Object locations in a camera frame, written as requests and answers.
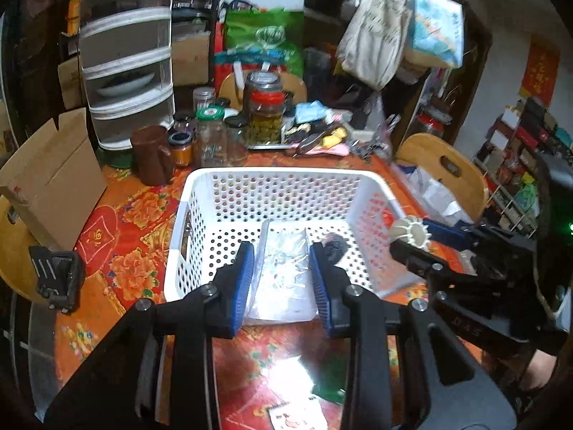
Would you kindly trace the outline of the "white ribbed plastic object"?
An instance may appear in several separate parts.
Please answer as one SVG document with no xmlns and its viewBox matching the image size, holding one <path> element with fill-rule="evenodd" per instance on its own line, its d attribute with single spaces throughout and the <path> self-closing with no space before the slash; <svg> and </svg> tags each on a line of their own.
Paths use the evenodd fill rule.
<svg viewBox="0 0 573 430">
<path fill-rule="evenodd" d="M 421 218 L 414 215 L 396 219 L 389 228 L 392 241 L 400 240 L 417 249 L 429 250 L 430 232 Z"/>
</svg>

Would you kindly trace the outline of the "clear plastic bag packet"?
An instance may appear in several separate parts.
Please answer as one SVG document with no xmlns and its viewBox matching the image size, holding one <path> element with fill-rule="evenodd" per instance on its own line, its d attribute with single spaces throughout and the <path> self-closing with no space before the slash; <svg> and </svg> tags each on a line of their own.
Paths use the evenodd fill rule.
<svg viewBox="0 0 573 430">
<path fill-rule="evenodd" d="M 315 318 L 309 247 L 305 227 L 274 219 L 263 222 L 245 325 L 300 323 Z"/>
</svg>

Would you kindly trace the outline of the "dark silver object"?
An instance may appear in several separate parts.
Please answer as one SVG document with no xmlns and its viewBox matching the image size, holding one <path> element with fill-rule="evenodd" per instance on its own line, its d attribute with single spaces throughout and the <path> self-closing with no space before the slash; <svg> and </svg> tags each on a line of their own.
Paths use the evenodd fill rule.
<svg viewBox="0 0 573 430">
<path fill-rule="evenodd" d="M 327 260 L 336 265 L 349 250 L 349 245 L 344 237 L 336 233 L 328 233 L 322 240 L 324 253 Z"/>
</svg>

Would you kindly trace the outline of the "green snack packet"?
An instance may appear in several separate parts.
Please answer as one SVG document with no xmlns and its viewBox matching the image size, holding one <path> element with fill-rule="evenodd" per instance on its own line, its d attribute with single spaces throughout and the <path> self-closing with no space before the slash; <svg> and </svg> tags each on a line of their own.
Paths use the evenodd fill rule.
<svg viewBox="0 0 573 430">
<path fill-rule="evenodd" d="M 342 405 L 346 395 L 348 355 L 327 352 L 318 362 L 312 393 L 329 403 Z"/>
</svg>

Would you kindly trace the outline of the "right wooden chair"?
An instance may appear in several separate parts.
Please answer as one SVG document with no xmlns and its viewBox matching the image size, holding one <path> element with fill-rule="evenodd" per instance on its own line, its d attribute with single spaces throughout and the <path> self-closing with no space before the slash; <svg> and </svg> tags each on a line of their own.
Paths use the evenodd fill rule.
<svg viewBox="0 0 573 430">
<path fill-rule="evenodd" d="M 422 167 L 431 178 L 445 185 L 473 220 L 481 218 L 487 205 L 487 182 L 481 171 L 458 150 L 427 133 L 409 136 L 394 158 L 399 163 Z"/>
</svg>

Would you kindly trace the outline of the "wooden chair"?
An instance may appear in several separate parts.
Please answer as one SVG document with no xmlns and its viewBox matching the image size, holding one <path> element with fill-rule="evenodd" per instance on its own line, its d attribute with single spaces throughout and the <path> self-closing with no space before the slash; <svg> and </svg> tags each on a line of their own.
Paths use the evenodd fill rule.
<svg viewBox="0 0 573 430">
<path fill-rule="evenodd" d="M 28 251 L 31 245 L 37 245 L 37 241 L 4 196 L 1 197 L 0 212 L 1 278 L 20 296 L 45 305 L 37 291 L 37 275 Z"/>
<path fill-rule="evenodd" d="M 280 72 L 284 91 L 293 94 L 293 103 L 305 103 L 308 98 L 307 86 L 303 80 L 292 73 Z M 243 109 L 243 90 L 236 86 L 235 76 L 229 74 L 222 82 L 218 96 L 229 99 L 230 107 L 235 110 Z"/>
<path fill-rule="evenodd" d="M 481 218 L 487 205 L 487 182 L 481 171 L 458 150 L 427 133 L 409 136 L 394 158 L 399 163 L 422 167 L 431 178 L 445 185 L 473 220 Z"/>
</svg>

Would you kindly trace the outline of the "white perforated plastic basket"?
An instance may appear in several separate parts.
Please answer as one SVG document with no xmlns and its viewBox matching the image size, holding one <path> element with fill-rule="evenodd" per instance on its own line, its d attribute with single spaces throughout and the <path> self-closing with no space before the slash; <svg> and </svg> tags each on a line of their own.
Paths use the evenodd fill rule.
<svg viewBox="0 0 573 430">
<path fill-rule="evenodd" d="M 238 246 L 262 236 L 304 233 L 309 243 L 340 236 L 339 266 L 354 285 L 382 298 L 418 285 L 389 253 L 389 228 L 402 210 L 373 172 L 325 168 L 210 168 L 184 183 L 169 245 L 164 296 L 172 302 L 210 282 Z"/>
</svg>

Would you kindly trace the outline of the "white shelf with boxes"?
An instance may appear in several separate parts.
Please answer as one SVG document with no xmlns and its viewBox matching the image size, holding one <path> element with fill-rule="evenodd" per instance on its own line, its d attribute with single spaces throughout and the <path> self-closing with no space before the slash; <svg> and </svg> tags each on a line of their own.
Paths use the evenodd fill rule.
<svg viewBox="0 0 573 430">
<path fill-rule="evenodd" d="M 558 126 L 540 99 L 529 97 L 505 109 L 473 157 L 488 187 L 486 222 L 528 238 L 536 233 L 539 152 L 571 163 L 572 137 Z"/>
</svg>

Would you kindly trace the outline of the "brown ceramic mug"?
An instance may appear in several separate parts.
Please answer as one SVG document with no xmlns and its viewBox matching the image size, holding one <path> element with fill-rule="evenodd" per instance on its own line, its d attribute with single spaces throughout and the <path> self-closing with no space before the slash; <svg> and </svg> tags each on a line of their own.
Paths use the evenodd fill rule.
<svg viewBox="0 0 573 430">
<path fill-rule="evenodd" d="M 131 135 L 137 175 L 147 186 L 168 185 L 174 172 L 167 129 L 161 125 L 140 128 Z"/>
</svg>

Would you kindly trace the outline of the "amber small jar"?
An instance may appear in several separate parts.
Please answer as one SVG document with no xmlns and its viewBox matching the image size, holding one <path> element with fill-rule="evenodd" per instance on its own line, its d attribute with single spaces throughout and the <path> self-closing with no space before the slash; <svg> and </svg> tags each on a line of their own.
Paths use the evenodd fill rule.
<svg viewBox="0 0 573 430">
<path fill-rule="evenodd" d="M 188 167 L 193 162 L 193 138 L 191 133 L 176 131 L 168 136 L 173 162 L 177 167 Z"/>
</svg>

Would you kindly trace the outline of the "black lid glass jar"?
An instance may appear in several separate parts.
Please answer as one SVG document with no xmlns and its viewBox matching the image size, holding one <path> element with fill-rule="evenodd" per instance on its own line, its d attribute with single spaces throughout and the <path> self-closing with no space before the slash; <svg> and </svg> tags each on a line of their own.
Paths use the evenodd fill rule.
<svg viewBox="0 0 573 430">
<path fill-rule="evenodd" d="M 243 166 L 248 157 L 248 119 L 244 115 L 232 115 L 224 119 L 226 129 L 227 162 L 232 167 Z"/>
</svg>

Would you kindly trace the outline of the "blue printed paper bag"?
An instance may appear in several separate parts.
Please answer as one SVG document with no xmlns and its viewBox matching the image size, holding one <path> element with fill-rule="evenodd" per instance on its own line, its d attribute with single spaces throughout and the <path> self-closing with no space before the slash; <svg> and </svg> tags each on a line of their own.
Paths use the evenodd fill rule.
<svg viewBox="0 0 573 430">
<path fill-rule="evenodd" d="M 453 0 L 408 0 L 412 10 L 404 57 L 425 68 L 460 68 L 464 53 L 464 18 Z"/>
</svg>

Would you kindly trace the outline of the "cardboard box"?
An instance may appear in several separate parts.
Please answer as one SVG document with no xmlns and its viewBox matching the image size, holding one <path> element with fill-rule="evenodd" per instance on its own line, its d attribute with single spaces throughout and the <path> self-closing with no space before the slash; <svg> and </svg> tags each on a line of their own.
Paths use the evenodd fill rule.
<svg viewBox="0 0 573 430">
<path fill-rule="evenodd" d="M 1 168 L 1 194 L 50 249 L 74 249 L 106 187 L 83 108 L 47 121 Z"/>
</svg>

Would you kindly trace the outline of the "grey tiered dish rack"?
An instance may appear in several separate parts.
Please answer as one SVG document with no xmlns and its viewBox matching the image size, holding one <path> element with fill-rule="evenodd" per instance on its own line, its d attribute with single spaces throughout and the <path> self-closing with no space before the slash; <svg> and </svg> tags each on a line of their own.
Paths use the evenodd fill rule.
<svg viewBox="0 0 573 430">
<path fill-rule="evenodd" d="M 132 133 L 171 126 L 173 0 L 82 0 L 79 54 L 102 149 L 130 149 Z"/>
</svg>

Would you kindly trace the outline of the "red wall hanging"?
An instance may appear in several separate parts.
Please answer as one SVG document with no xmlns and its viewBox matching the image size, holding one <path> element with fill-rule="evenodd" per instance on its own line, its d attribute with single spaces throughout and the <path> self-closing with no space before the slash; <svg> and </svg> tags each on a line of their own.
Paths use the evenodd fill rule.
<svg viewBox="0 0 573 430">
<path fill-rule="evenodd" d="M 544 107 L 549 108 L 558 79 L 559 63 L 560 49 L 551 41 L 532 35 L 519 95 L 524 98 L 535 97 Z"/>
</svg>

